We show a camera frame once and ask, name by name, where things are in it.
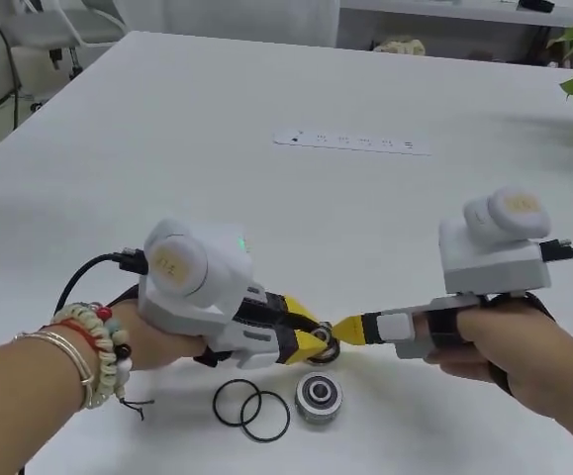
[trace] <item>silver bangle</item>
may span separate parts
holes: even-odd
[[[88,366],[88,363],[86,363],[86,360],[77,350],[77,348],[75,348],[75,346],[66,338],[54,332],[39,331],[35,333],[20,333],[16,335],[14,341],[23,338],[34,338],[46,341],[53,344],[54,346],[57,346],[64,353],[66,353],[73,364],[77,367],[79,377],[81,378],[81,385],[84,387],[86,392],[86,397],[80,409],[90,407],[94,394],[93,383],[95,382],[95,375],[90,370],[90,366]]]

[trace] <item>power strip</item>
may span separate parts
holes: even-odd
[[[403,155],[430,155],[424,146],[412,141],[397,139],[375,139],[348,134],[329,134],[321,132],[285,131],[273,136],[280,145],[314,146],[321,148],[339,148],[344,150],[377,151],[399,153]]]

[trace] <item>white device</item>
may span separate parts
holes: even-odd
[[[450,295],[427,305],[348,317],[334,326],[334,336],[352,344],[394,343],[403,359],[464,344],[455,327],[457,312],[482,304],[488,295],[523,295],[550,286],[547,263],[532,240],[549,232],[547,213],[525,190],[506,187],[471,200],[463,216],[439,226],[442,274]],[[417,332],[416,316],[427,319],[427,334]]]
[[[244,369],[290,364],[326,349],[313,335],[279,325],[288,300],[253,281],[241,228],[163,220],[143,252],[148,273],[139,283],[139,312],[154,327],[202,336],[212,354],[226,353]]]
[[[547,264],[531,240],[549,233],[549,216],[522,189],[502,188],[469,201],[463,218],[439,226],[446,292],[486,295],[549,287]]]

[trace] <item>ball bearing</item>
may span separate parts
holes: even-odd
[[[335,361],[341,353],[338,339],[333,337],[333,325],[330,322],[320,322],[319,327],[312,331],[312,336],[328,345],[324,351],[306,361],[314,366],[325,366]]]
[[[297,384],[295,407],[307,423],[328,424],[336,418],[342,402],[340,385],[325,373],[309,373]]]

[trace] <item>human hand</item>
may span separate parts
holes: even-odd
[[[436,350],[426,362],[447,374],[493,382],[488,361],[505,370],[513,396],[556,418],[573,391],[573,337],[542,312],[511,302],[457,316],[460,335],[475,348]]]
[[[112,311],[130,335],[134,370],[160,368],[205,351],[205,341],[200,337],[164,333],[148,325],[137,312],[136,300],[120,302]]]

